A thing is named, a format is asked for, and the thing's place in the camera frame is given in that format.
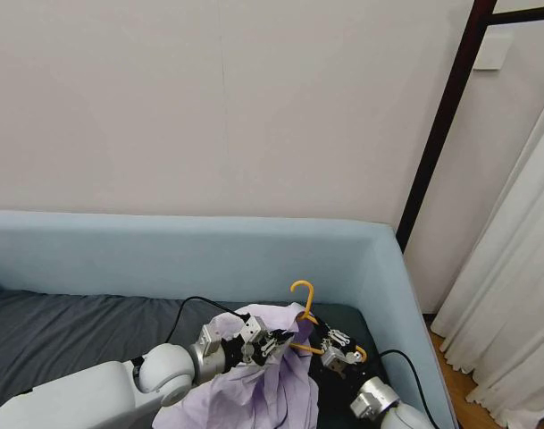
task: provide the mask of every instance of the wooden floor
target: wooden floor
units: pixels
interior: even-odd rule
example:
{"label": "wooden floor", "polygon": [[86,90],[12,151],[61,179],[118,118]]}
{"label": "wooden floor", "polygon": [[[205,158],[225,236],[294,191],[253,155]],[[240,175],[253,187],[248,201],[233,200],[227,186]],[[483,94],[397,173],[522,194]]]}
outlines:
{"label": "wooden floor", "polygon": [[[442,342],[435,333],[431,332],[432,345],[437,354],[440,362],[440,369],[444,375],[444,380],[450,393],[450,399],[456,412],[456,417],[464,429],[500,429],[494,420],[486,411],[486,408],[482,408],[478,404],[470,404],[464,399],[470,391],[476,387],[476,383],[473,381],[470,375],[462,374],[452,369],[447,364],[442,352],[439,350],[439,345]],[[539,426],[539,429],[544,429],[544,422]]]}

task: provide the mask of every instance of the dark wooden door frame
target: dark wooden door frame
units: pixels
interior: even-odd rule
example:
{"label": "dark wooden door frame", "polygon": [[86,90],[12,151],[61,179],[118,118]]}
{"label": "dark wooden door frame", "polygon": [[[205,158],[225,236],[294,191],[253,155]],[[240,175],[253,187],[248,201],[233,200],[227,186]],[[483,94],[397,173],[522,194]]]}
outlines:
{"label": "dark wooden door frame", "polygon": [[474,0],[462,40],[448,75],[447,85],[442,93],[439,109],[434,117],[431,132],[424,147],[421,162],[418,165],[413,185],[406,200],[405,210],[398,225],[397,241],[403,252],[413,231],[416,217],[421,210],[424,195],[431,183],[432,174],[454,121],[456,110],[472,72],[486,29],[490,25],[544,20],[544,7],[494,13],[496,2],[497,0]]}

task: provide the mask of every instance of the white curtain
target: white curtain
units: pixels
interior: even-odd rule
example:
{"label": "white curtain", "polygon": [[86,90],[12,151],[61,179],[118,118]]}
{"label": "white curtain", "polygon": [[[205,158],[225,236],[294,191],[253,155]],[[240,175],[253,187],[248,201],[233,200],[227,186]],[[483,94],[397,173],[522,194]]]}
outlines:
{"label": "white curtain", "polygon": [[431,329],[466,398],[512,429],[544,416],[544,111]]}

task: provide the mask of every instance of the light blue bed frame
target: light blue bed frame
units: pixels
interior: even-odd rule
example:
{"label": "light blue bed frame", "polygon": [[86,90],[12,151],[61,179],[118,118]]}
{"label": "light blue bed frame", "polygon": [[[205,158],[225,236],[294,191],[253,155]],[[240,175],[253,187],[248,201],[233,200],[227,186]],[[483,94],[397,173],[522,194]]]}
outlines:
{"label": "light blue bed frame", "polygon": [[[457,428],[403,257],[389,226],[340,220],[0,211],[0,289],[358,308],[379,351],[401,349],[441,429]],[[391,384],[423,411],[410,369],[384,358]]]}

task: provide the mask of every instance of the light switch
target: light switch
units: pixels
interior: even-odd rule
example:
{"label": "light switch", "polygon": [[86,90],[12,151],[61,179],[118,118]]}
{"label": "light switch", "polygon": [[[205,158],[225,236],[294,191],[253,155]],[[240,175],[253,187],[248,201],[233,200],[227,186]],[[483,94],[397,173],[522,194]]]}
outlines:
{"label": "light switch", "polygon": [[514,37],[509,31],[486,33],[473,68],[475,70],[500,70],[513,40]]}

